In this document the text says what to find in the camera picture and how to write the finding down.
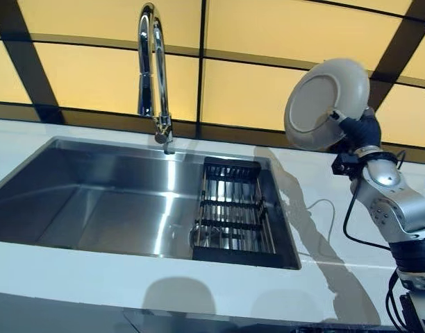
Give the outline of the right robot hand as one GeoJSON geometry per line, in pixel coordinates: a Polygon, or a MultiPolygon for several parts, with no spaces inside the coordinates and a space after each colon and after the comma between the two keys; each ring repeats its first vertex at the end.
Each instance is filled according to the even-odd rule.
{"type": "Polygon", "coordinates": [[[365,146],[379,147],[381,145],[381,127],[373,108],[367,107],[359,120],[348,117],[336,109],[331,110],[328,117],[344,133],[342,142],[336,144],[338,153],[352,153],[365,146]]]}

